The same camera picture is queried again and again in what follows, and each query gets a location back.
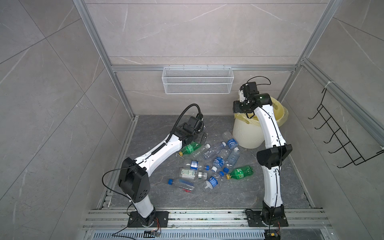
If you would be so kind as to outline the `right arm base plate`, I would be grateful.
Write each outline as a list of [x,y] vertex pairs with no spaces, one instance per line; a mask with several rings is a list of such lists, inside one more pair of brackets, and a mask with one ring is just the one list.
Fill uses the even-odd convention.
[[288,220],[281,208],[261,211],[246,209],[246,219],[249,227],[288,227]]

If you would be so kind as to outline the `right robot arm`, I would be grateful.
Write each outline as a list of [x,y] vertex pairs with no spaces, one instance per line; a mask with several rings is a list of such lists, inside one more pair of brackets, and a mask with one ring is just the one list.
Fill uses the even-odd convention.
[[280,132],[269,94],[261,94],[256,82],[247,82],[240,87],[239,96],[239,100],[233,103],[233,112],[252,114],[250,118],[256,116],[265,139],[265,149],[257,152],[265,183],[261,218],[268,227],[280,224],[285,217],[280,185],[281,166],[293,147],[286,143]]

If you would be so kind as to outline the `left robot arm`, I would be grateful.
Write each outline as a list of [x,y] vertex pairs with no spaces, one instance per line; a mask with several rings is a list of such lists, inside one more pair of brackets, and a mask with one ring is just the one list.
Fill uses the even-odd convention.
[[156,209],[148,196],[151,188],[149,177],[168,157],[192,143],[203,129],[203,115],[197,114],[175,127],[163,141],[144,155],[123,161],[118,186],[133,203],[137,211],[135,217],[141,225],[150,226],[156,216]]

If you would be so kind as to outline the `clear bottle blue label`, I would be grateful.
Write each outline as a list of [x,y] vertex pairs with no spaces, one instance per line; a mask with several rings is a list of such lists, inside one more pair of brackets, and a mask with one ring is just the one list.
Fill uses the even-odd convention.
[[235,148],[238,147],[239,144],[238,144],[237,140],[234,138],[234,136],[231,134],[231,132],[229,132],[229,131],[224,132],[222,134],[222,137],[225,140],[225,142],[227,143],[230,150],[234,150]]

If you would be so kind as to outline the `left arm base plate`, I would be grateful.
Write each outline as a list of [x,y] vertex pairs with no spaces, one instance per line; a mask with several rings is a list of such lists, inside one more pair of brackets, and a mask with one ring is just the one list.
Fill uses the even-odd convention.
[[169,212],[167,211],[153,211],[148,217],[142,217],[137,211],[129,213],[129,228],[166,228],[169,221]]

